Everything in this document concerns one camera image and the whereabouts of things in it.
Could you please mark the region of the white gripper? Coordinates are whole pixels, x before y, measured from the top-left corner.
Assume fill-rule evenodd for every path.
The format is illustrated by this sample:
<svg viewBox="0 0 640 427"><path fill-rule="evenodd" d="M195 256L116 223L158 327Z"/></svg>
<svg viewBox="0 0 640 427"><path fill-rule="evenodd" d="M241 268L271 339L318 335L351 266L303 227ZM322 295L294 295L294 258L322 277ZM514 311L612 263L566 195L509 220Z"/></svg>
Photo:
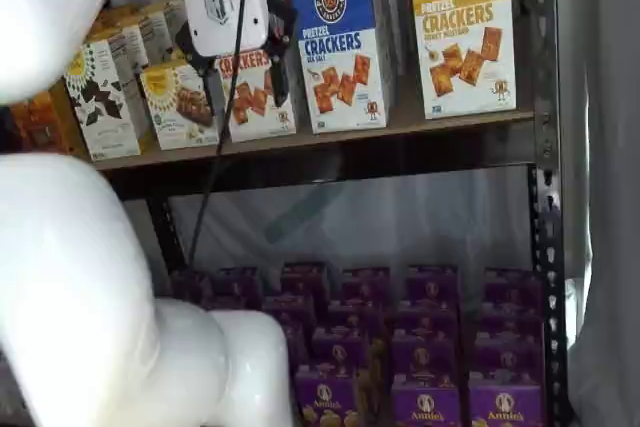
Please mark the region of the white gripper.
<svg viewBox="0 0 640 427"><path fill-rule="evenodd" d="M187 20L175 41L187 63L204 83L213 113L224 113L215 57L263 46L271 62L269 74L276 106L289 94L285 55L294 35L296 10L283 0L184 0Z"/></svg>

